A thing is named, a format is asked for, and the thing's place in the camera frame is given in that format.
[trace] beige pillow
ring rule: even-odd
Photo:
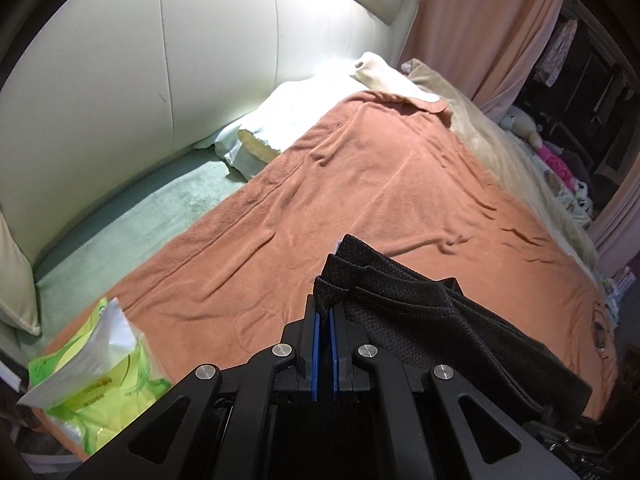
[[[0,321],[40,335],[31,265],[15,244],[0,212]]]

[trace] folded black garment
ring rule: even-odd
[[[403,363],[448,364],[511,418],[570,430],[591,388],[542,343],[466,298],[458,282],[435,282],[346,235],[314,283],[321,312],[344,305],[370,341]]]

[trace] white padded headboard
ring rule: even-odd
[[[367,50],[395,65],[417,1],[368,1],[375,13],[354,0],[68,0],[0,91],[0,207],[18,246],[33,263],[113,189],[283,81]]]

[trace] green plastic bag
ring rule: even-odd
[[[29,363],[29,378],[20,403],[43,408],[88,454],[171,387],[144,335],[105,298],[58,352]]]

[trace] metal screw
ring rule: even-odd
[[[293,348],[291,348],[291,345],[288,345],[286,343],[278,343],[271,349],[271,351],[273,352],[273,355],[277,357],[286,357],[291,354]]]
[[[362,345],[358,348],[358,354],[362,357],[375,357],[378,355],[378,349],[373,345]]]
[[[433,374],[443,381],[453,377],[453,368],[449,365],[438,365],[433,369]]]
[[[196,368],[196,377],[199,379],[210,379],[216,374],[216,367],[212,365],[200,365]]]

